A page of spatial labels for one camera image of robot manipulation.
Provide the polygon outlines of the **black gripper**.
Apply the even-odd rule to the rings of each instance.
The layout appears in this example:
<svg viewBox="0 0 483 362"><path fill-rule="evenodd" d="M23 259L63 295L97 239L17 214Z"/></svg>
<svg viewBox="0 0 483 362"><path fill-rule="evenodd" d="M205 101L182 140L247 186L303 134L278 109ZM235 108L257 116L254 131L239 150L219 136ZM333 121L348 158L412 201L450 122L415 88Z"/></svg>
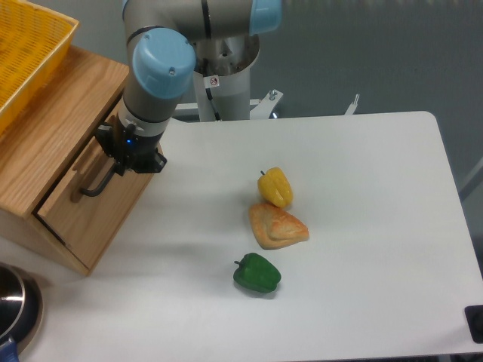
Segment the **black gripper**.
<svg viewBox="0 0 483 362"><path fill-rule="evenodd" d="M114 160L114 173L119 176L126 168L139 174L160 173L168 162L158 149L162 135L142 136L134 124L123 125L118 116L113 126L100 124L94 134L104 153Z"/></svg>

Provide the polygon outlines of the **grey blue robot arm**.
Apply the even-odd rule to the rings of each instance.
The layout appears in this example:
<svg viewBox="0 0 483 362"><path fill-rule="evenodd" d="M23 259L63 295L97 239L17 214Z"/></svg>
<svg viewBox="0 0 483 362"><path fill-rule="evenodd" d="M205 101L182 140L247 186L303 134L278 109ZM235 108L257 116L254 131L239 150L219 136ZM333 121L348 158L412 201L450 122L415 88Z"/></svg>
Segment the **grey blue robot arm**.
<svg viewBox="0 0 483 362"><path fill-rule="evenodd" d="M95 135L111 174L162 170L158 141L190 87L201 120L249 118L250 69L281 2L126 1L122 19L129 75L117 115Z"/></svg>

